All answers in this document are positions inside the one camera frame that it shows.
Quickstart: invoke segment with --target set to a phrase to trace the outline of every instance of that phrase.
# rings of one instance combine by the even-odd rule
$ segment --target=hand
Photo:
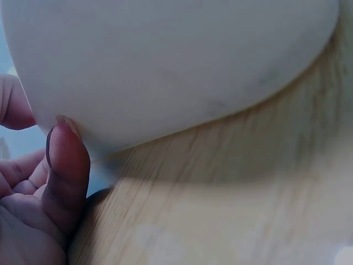
[[[17,130],[35,125],[19,80],[0,75],[0,81],[0,123]],[[0,160],[0,264],[67,263],[89,169],[81,137],[63,117],[48,134],[46,149]]]

